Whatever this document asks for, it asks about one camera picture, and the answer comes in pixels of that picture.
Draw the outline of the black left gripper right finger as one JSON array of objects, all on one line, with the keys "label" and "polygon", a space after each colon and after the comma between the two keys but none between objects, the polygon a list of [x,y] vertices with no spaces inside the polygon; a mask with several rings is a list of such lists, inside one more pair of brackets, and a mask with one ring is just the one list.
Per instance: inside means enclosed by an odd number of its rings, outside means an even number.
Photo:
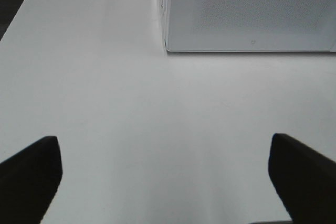
[{"label": "black left gripper right finger", "polygon": [[283,133],[272,136],[268,175],[293,223],[335,223],[335,162]]}]

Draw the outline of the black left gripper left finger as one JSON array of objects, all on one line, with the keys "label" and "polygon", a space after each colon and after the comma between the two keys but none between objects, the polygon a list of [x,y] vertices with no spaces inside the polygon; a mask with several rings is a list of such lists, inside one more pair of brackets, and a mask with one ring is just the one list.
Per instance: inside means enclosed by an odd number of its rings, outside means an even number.
[{"label": "black left gripper left finger", "polygon": [[1,162],[1,223],[41,223],[62,174],[56,136],[45,136]]}]

